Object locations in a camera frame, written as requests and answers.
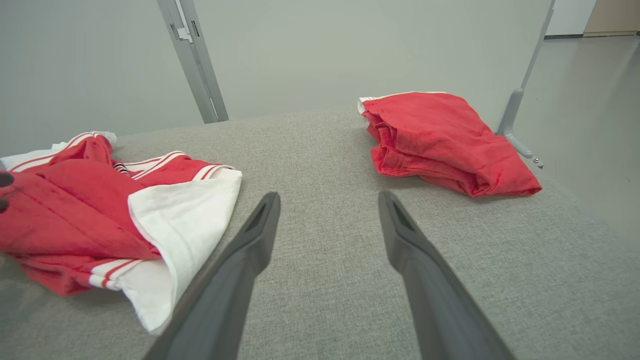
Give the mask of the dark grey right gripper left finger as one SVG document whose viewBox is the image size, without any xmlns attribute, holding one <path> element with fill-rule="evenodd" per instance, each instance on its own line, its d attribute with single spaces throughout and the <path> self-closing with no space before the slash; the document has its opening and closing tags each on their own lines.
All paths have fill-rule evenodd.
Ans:
<svg viewBox="0 0 640 360">
<path fill-rule="evenodd" d="M 144 360 L 236 360 L 254 283 L 270 264 L 280 216 L 281 196 L 266 193 L 186 292 Z"/>
</svg>

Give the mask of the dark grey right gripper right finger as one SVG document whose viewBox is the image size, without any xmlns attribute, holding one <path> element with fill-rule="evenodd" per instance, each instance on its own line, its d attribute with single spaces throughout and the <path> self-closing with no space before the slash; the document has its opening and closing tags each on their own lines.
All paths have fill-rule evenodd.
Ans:
<svg viewBox="0 0 640 360">
<path fill-rule="evenodd" d="M 387 258 L 402 276 L 421 360 L 516 360 L 400 199 L 378 194 Z"/>
</svg>

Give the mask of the red shorts with white band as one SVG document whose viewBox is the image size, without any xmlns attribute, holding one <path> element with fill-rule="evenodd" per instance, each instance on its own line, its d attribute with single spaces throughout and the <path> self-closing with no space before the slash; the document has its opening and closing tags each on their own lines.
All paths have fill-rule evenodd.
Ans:
<svg viewBox="0 0 640 360">
<path fill-rule="evenodd" d="M 361 96 L 357 107 L 376 143 L 370 154 L 379 174 L 419 177 L 471 198 L 542 191 L 514 146 L 494 134 L 461 96 L 417 91 Z"/>
</svg>

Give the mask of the red jersey with white sleeves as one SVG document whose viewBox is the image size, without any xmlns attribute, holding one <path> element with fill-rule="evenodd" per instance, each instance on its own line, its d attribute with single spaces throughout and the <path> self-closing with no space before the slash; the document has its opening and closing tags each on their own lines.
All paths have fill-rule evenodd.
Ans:
<svg viewBox="0 0 640 360">
<path fill-rule="evenodd" d="M 0 253 L 58 296 L 121 291 L 153 335 L 222 239 L 243 173 L 181 151 L 112 156 L 112 132 L 0 157 Z"/>
</svg>

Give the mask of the grey partition foot bracket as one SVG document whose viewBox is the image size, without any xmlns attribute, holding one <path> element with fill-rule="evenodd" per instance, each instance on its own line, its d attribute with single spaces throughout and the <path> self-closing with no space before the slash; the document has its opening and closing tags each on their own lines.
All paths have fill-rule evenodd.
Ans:
<svg viewBox="0 0 640 360">
<path fill-rule="evenodd" d="M 502 119 L 499 123 L 498 129 L 494 133 L 498 136 L 501 136 L 507 139 L 510 145 L 512 145 L 515 148 L 515 151 L 519 153 L 519 155 L 521 155 L 522 157 L 530 161 L 531 164 L 535 165 L 539 169 L 544 168 L 544 162 L 542 162 L 542 160 L 539 157 L 537 157 L 537 155 L 535 155 L 535 153 L 532 150 L 530 150 L 528 146 L 524 145 L 524 143 L 519 141 L 518 137 L 515 134 L 514 127 L 515 127 L 516 118 L 518 116 L 518 112 L 521 109 L 521 104 L 522 104 L 522 100 L 525 94 L 527 84 L 530 80 L 530 76 L 534 69 L 541 47 L 544 43 L 544 38 L 546 36 L 551 19 L 553 18 L 554 6 L 555 6 L 556 0 L 549 0 L 549 2 L 550 4 L 547 9 L 547 14 L 545 16 L 544 22 L 542 23 L 542 27 L 541 27 L 539 36 L 537 38 L 537 43 L 535 44 L 535 49 L 532 53 L 524 78 L 519 88 L 515 89 L 510 94 L 509 101 L 506 105 L 506 108 L 503 113 Z"/>
</svg>

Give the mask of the grey metal partition post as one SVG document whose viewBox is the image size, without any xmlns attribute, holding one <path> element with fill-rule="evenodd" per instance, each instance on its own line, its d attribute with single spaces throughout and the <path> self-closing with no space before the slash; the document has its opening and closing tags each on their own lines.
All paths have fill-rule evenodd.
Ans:
<svg viewBox="0 0 640 360">
<path fill-rule="evenodd" d="M 194 0 L 156 1 L 203 122 L 228 121 Z"/>
</svg>

